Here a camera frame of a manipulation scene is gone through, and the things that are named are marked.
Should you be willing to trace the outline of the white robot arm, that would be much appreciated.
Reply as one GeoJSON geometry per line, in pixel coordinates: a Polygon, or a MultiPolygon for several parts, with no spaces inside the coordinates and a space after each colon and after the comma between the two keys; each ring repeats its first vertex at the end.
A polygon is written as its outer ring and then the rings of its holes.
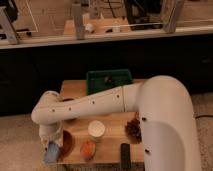
{"type": "Polygon", "coordinates": [[[185,86],[171,76],[65,102],[57,92],[47,91],[31,118],[40,126],[42,138],[57,140],[63,120],[122,112],[139,114],[145,171],[202,171],[192,100],[185,86]]]}

